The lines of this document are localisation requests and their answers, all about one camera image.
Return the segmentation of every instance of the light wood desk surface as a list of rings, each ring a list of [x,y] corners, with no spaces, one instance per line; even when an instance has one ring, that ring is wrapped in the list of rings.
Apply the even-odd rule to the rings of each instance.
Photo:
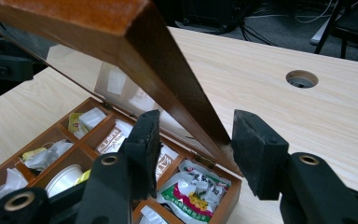
[[[358,63],[214,35],[171,29],[227,132],[234,109],[256,113],[289,142],[289,152],[324,158],[358,190]],[[285,76],[306,70],[311,89]],[[48,68],[0,96],[0,163],[90,94]],[[230,223],[282,223],[278,202],[260,202],[242,183]]]

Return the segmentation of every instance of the wooden compartment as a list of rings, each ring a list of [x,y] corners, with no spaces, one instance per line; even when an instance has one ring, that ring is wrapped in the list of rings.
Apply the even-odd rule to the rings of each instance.
[[[68,117],[72,113],[78,112],[87,112],[94,107],[100,108],[106,115],[106,118],[103,119],[94,129],[90,130],[84,137],[77,139],[67,130]],[[103,107],[103,104],[95,100],[94,98],[89,98],[83,104],[79,105],[73,111],[68,113],[65,117],[61,118],[53,126],[51,126],[44,133],[39,135],[33,142],[22,148],[16,155],[9,158],[0,166],[0,185],[5,184],[7,171],[6,168],[18,168],[24,176],[28,176],[29,181],[26,188],[30,187],[40,187],[45,188],[48,185],[48,182],[62,169],[72,164],[79,164],[82,172],[87,171],[92,167],[93,161],[99,156],[95,148],[104,140],[104,138],[110,133],[110,131],[115,127],[116,120],[121,119],[130,125],[134,125],[135,120],[128,118],[123,114],[114,111],[107,110]],[[64,154],[62,154],[55,162],[53,162],[46,170],[41,172],[39,175],[32,175],[31,172],[25,167],[22,163],[20,156],[23,152],[33,150],[39,147],[42,147],[46,143],[57,142],[62,139],[68,139],[74,143],[74,145],[68,149]],[[195,163],[198,163],[195,159],[196,154],[190,152],[187,149],[184,149],[182,146],[175,144],[172,139],[161,136],[161,141],[163,145],[166,145],[176,153],[178,156],[175,160],[171,162],[165,172],[158,179],[158,189],[174,174],[178,172],[178,165],[183,160],[191,160]],[[239,199],[240,190],[241,190],[241,180],[234,175],[214,167],[210,169],[215,174],[229,179],[232,182],[230,189],[226,192],[222,202],[217,207],[214,212],[213,218],[210,223],[221,223],[227,221],[229,215],[231,214],[234,206]],[[171,223],[180,223],[175,215],[170,213],[166,208],[157,203],[153,198],[149,198],[146,201],[134,202],[132,218],[134,223],[138,223],[142,218],[141,209],[149,205],[152,209],[157,211],[163,218],[170,221]]]

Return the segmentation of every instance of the black chair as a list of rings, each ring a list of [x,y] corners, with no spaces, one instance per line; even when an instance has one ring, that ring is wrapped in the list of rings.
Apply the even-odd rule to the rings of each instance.
[[[336,7],[314,53],[321,52],[329,35],[342,39],[341,58],[345,58],[348,42],[358,48],[358,0],[337,0]]]

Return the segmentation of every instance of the dark floor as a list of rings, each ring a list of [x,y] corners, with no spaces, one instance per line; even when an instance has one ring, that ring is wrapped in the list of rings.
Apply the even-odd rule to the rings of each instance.
[[[316,46],[310,43],[311,39],[328,20],[335,3],[335,1],[330,2],[330,0],[254,1],[257,3],[243,20],[246,36],[243,36],[240,26],[236,26],[234,30],[221,34],[221,36],[243,41],[248,38],[248,41],[256,43],[273,44],[280,48],[309,53],[313,53],[316,49]],[[205,25],[203,20],[193,20],[189,25],[184,25],[182,22],[177,21],[176,25],[183,29],[204,33],[220,30],[218,25],[215,27]],[[321,54],[339,58],[340,50],[341,41],[329,36]],[[358,62],[358,48],[349,45],[346,59]]]
[[[165,18],[168,18],[167,25],[169,26],[204,33],[219,33],[221,36],[243,41],[275,45],[284,49],[294,49],[309,53],[313,53],[316,48],[310,43],[310,40],[327,21],[334,6],[334,4],[330,4],[332,3],[330,0],[246,0],[246,3],[253,4],[251,7],[247,7],[249,9],[247,9],[243,18],[244,35],[238,24],[230,27],[232,29],[223,30],[223,32],[219,24],[208,23],[203,20],[195,20],[184,25],[183,11],[172,10],[180,6],[172,7],[167,5],[167,3],[173,3],[174,1],[156,0],[157,4],[162,5],[158,9],[160,9]],[[321,54],[339,58],[340,40],[328,37]],[[358,62],[358,48],[348,47],[347,60]],[[37,73],[39,69],[41,69],[40,65],[34,72]],[[19,84],[19,81],[0,80],[0,95]]]

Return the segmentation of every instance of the box lid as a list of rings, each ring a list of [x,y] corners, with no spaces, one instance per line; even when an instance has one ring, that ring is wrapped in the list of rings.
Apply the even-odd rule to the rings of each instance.
[[[241,175],[227,131],[151,1],[0,1],[0,35],[135,117],[162,110],[162,130]]]

